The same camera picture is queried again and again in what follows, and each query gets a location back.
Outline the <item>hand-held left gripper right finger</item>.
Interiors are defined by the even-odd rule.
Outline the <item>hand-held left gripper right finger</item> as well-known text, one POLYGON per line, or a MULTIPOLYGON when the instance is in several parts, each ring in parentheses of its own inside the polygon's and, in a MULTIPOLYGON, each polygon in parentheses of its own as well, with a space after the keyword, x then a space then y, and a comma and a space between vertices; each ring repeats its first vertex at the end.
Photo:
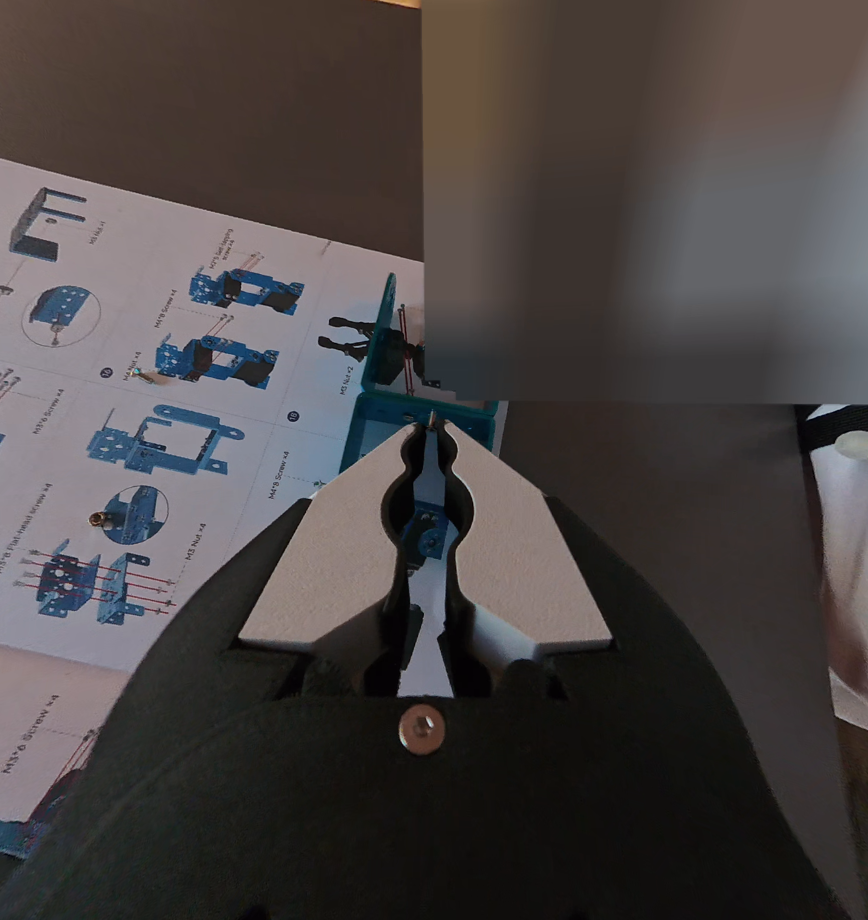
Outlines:
POLYGON ((456 423, 436 433, 456 530, 439 637, 453 695, 490 695, 516 661, 609 650, 611 630, 543 491, 456 423))

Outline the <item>white assembly instruction booklet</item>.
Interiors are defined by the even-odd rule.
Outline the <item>white assembly instruction booklet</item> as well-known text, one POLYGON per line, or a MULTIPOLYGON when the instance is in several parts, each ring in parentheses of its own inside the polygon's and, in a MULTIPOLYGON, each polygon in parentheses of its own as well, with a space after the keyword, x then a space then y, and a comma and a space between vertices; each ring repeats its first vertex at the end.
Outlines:
POLYGON ((392 272, 423 307, 421 262, 0 159, 0 858, 181 606, 336 477, 392 272))

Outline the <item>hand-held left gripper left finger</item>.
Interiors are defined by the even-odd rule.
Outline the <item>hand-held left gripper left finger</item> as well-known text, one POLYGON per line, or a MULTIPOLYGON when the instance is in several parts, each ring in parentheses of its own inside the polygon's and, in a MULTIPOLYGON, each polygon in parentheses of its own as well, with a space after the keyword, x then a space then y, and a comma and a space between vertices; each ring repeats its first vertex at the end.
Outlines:
POLYGON ((394 432, 311 500, 239 634, 331 661, 368 695, 395 695, 409 627, 401 536, 415 512, 425 429, 394 432))

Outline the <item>person's white shirt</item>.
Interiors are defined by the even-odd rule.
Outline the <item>person's white shirt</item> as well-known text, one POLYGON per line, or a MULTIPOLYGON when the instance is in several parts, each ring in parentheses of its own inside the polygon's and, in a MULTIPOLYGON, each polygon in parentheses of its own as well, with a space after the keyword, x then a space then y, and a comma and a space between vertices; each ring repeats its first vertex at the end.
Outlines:
POLYGON ((835 715, 868 731, 868 406, 797 406, 816 489, 835 715))

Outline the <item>teal metal bracket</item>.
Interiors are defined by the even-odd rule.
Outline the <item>teal metal bracket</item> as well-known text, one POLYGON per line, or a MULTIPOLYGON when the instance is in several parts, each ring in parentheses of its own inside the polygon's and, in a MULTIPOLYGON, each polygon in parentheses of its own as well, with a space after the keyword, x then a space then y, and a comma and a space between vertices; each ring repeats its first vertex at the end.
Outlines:
POLYGON ((451 420, 487 449, 493 447, 498 402, 459 399, 428 374, 424 308, 401 301, 393 272, 366 352, 340 472, 406 425, 428 425, 431 416, 451 420))

